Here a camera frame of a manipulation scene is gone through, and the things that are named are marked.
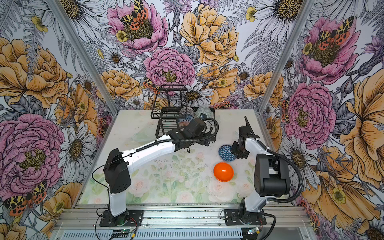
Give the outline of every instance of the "white daisy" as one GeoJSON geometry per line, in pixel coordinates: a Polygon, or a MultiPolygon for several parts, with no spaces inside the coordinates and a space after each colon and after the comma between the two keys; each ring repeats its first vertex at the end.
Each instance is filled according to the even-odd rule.
{"type": "Polygon", "coordinates": [[[65,182],[82,182],[85,170],[88,169],[96,150],[95,137],[88,130],[88,124],[81,122],[79,129],[75,132],[70,126],[68,130],[69,142],[61,144],[58,167],[63,167],[63,180],[65,182]]]}
{"type": "Polygon", "coordinates": [[[287,74],[287,72],[291,71],[291,69],[295,65],[295,61],[296,61],[296,56],[293,53],[291,53],[291,55],[289,56],[287,62],[285,63],[284,69],[283,69],[283,72],[285,74],[287,74]]]}
{"type": "Polygon", "coordinates": [[[241,66],[237,71],[237,75],[241,82],[249,81],[249,79],[253,77],[253,70],[250,67],[241,66]]]}
{"type": "Polygon", "coordinates": [[[125,5],[130,6],[131,0],[106,0],[106,3],[108,7],[113,7],[117,4],[120,8],[122,8],[124,3],[125,5]]]}
{"type": "Polygon", "coordinates": [[[187,102],[189,107],[202,107],[211,105],[211,99],[209,96],[212,96],[213,89],[202,89],[202,83],[196,83],[193,87],[186,85],[185,86],[188,92],[183,92],[183,97],[187,102]]]}
{"type": "Polygon", "coordinates": [[[380,218],[377,220],[373,218],[369,221],[369,229],[367,229],[361,236],[361,240],[376,240],[384,239],[384,220],[380,218]]]}
{"type": "MultiPolygon", "coordinates": [[[[35,15],[43,21],[43,25],[50,27],[58,39],[63,37],[63,29],[47,5],[51,0],[29,0],[30,6],[35,10],[35,15]]],[[[65,12],[72,20],[80,38],[89,43],[102,39],[103,27],[108,19],[104,17],[104,2],[101,0],[60,0],[65,12]]]]}
{"type": "Polygon", "coordinates": [[[92,81],[91,76],[84,74],[81,76],[81,78],[78,80],[78,83],[84,88],[84,90],[92,95],[92,93],[96,90],[96,85],[92,81]]]}
{"type": "Polygon", "coordinates": [[[327,0],[323,3],[323,16],[329,16],[331,21],[336,18],[336,21],[340,22],[350,16],[358,18],[364,10],[370,12],[376,5],[377,0],[327,0]]]}
{"type": "MultiPolygon", "coordinates": [[[[277,38],[282,43],[292,31],[303,0],[258,0],[254,17],[260,20],[256,32],[264,31],[263,38],[271,34],[271,40],[277,38]]],[[[321,11],[317,5],[311,10],[311,18],[318,17],[321,11]]]]}
{"type": "MultiPolygon", "coordinates": [[[[279,148],[279,153],[284,154],[299,167],[301,175],[304,178],[303,191],[306,189],[310,190],[309,185],[317,189],[317,186],[320,184],[319,177],[311,168],[311,166],[317,165],[318,161],[313,155],[306,154],[306,150],[307,146],[305,143],[300,142],[300,139],[296,139],[294,136],[292,136],[292,138],[284,136],[279,148]]],[[[288,166],[288,168],[292,184],[298,183],[299,178],[297,177],[297,173],[291,166],[288,166]]]]}
{"type": "Polygon", "coordinates": [[[118,48],[108,49],[104,52],[104,61],[117,68],[123,63],[121,50],[118,48]]]}
{"type": "Polygon", "coordinates": [[[263,112],[263,119],[266,120],[272,116],[273,107],[270,103],[267,103],[263,112]]]}
{"type": "Polygon", "coordinates": [[[144,100],[138,96],[130,98],[127,103],[136,110],[142,110],[144,107],[144,100]]]}

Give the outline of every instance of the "floral tablecloth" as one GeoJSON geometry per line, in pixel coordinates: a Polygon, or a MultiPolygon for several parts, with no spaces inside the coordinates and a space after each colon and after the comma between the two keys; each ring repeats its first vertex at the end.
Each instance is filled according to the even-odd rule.
{"type": "MultiPolygon", "coordinates": [[[[162,156],[131,173],[132,184],[127,191],[127,204],[226,203],[240,202],[253,189],[255,157],[236,159],[229,164],[235,172],[229,182],[219,182],[213,175],[215,164],[223,160],[218,149],[238,139],[238,128],[247,116],[255,134],[262,138],[253,110],[216,110],[220,129],[214,144],[191,146],[191,152],[181,149],[162,156]]],[[[129,150],[155,139],[157,119],[149,111],[121,111],[117,116],[96,167],[105,164],[110,150],[129,150]]],[[[105,183],[103,168],[95,179],[105,183]]],[[[106,188],[92,178],[88,181],[78,204],[106,204],[106,188]]]]}

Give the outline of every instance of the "butterfly illustration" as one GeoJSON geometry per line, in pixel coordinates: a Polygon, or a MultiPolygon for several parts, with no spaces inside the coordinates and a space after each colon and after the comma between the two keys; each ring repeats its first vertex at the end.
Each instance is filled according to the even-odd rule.
{"type": "Polygon", "coordinates": [[[338,29],[333,30],[332,32],[321,31],[319,33],[319,49],[324,51],[329,46],[333,47],[335,44],[341,45],[344,43],[350,36],[349,30],[352,27],[354,18],[354,16],[349,17],[340,25],[338,29]]]}
{"type": "Polygon", "coordinates": [[[135,0],[133,9],[134,11],[132,11],[131,15],[121,17],[120,21],[126,28],[138,30],[140,25],[144,23],[144,20],[148,19],[148,9],[144,7],[142,0],[135,0]]]}
{"type": "Polygon", "coordinates": [[[26,208],[32,208],[34,204],[41,203],[47,195],[47,182],[43,181],[26,196],[13,196],[4,201],[4,206],[10,210],[12,217],[20,216],[26,208]]]}

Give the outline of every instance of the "black wire dish rack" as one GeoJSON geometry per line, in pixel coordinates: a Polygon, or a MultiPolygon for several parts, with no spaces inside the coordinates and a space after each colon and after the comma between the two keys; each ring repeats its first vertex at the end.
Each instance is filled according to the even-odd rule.
{"type": "MultiPolygon", "coordinates": [[[[185,119],[187,113],[182,111],[183,108],[190,106],[188,101],[188,89],[183,85],[162,85],[157,89],[155,99],[153,100],[153,107],[151,111],[151,118],[158,119],[156,128],[156,137],[159,138],[168,131],[175,128],[183,128],[179,125],[178,119],[185,119]]],[[[212,111],[211,118],[215,118],[215,109],[210,108],[212,111]]],[[[215,124],[212,120],[205,120],[207,124],[207,133],[215,132],[215,124]]],[[[210,140],[212,143],[216,141],[216,136],[210,140]]]]}

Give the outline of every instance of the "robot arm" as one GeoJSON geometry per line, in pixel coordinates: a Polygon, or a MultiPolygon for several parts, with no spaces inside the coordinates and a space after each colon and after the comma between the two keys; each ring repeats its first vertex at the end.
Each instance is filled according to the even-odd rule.
{"type": "Polygon", "coordinates": [[[188,126],[173,129],[159,139],[139,148],[120,152],[114,149],[109,153],[104,166],[105,180],[109,187],[109,210],[116,217],[126,211],[126,190],[131,185],[129,173],[140,166],[162,155],[176,152],[182,148],[188,149],[191,145],[199,143],[208,146],[211,138],[217,134],[218,123],[211,118],[193,119],[188,126]],[[206,123],[202,120],[211,120],[215,123],[215,132],[208,133],[206,123]]]}

